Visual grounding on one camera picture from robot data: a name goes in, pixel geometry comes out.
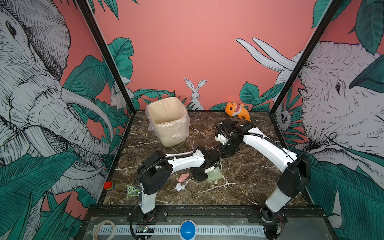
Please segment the green plastic dustpan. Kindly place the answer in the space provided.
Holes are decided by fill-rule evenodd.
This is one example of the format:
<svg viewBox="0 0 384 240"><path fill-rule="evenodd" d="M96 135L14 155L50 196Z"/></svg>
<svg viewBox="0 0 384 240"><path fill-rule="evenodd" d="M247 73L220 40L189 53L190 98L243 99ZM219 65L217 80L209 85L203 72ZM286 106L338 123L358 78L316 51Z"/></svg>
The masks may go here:
<svg viewBox="0 0 384 240"><path fill-rule="evenodd" d="M206 179L207 182L215 182L224 178L220 167L212 166L205 170L205 174L208 176Z"/></svg>

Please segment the pink paper scrap front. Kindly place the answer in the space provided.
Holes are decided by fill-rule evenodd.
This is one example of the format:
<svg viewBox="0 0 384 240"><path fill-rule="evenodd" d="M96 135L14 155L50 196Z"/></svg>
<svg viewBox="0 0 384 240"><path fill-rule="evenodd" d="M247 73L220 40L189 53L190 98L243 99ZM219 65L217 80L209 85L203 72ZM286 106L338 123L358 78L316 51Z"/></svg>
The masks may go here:
<svg viewBox="0 0 384 240"><path fill-rule="evenodd" d="M178 178L178 183L182 183L182 182L184 182L185 180L187 180L188 179L188 177L189 177L189 173L187 173L187 174L182 174L179 178Z"/></svg>

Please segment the white paper front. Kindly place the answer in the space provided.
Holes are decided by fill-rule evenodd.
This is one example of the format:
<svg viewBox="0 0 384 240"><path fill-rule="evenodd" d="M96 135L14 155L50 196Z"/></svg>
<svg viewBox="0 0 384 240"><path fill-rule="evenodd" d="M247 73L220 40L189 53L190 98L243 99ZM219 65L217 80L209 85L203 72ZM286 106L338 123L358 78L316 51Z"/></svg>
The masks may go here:
<svg viewBox="0 0 384 240"><path fill-rule="evenodd" d="M186 190L186 186L187 186L188 182L185 182L185 183L177 183L176 185L176 190L178 192L180 191L185 191Z"/></svg>

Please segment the beige bin with plastic liner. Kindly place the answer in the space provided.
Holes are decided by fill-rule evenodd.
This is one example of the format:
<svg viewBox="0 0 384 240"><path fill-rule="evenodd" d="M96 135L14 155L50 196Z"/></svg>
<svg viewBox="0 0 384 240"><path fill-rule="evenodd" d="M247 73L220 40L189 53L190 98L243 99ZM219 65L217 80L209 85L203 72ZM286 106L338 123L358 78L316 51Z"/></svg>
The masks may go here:
<svg viewBox="0 0 384 240"><path fill-rule="evenodd" d="M182 143L190 135L190 117L185 105L176 97L150 103L146 107L149 131L154 132L166 148Z"/></svg>

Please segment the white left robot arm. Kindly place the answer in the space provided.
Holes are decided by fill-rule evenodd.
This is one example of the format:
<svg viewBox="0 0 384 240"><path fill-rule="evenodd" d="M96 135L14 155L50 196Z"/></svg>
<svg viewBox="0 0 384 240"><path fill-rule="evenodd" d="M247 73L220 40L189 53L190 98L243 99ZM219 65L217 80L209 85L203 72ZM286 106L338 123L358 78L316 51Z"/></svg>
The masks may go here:
<svg viewBox="0 0 384 240"><path fill-rule="evenodd" d="M197 182L208 179L208 172L215 169L221 160L221 153L213 148L196 147L191 152L165 154L162 150L154 152L138 168L133 187L139 190L138 216L148 223L156 215L156 195L169 177L179 171L191 170Z"/></svg>

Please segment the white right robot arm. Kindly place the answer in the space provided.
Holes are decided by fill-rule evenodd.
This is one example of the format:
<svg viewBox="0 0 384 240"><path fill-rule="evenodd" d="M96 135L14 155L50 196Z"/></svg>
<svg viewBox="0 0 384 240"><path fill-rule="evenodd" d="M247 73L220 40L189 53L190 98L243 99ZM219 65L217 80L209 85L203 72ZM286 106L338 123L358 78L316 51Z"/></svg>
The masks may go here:
<svg viewBox="0 0 384 240"><path fill-rule="evenodd" d="M303 192L311 178L311 161L308 157L289 151L261 132L253 123L228 118L216 122L216 141L222 158L234 155L240 144L245 144L270 160L282 173L277 187L266 199L260 215L266 222L282 218L282 209L299 193Z"/></svg>

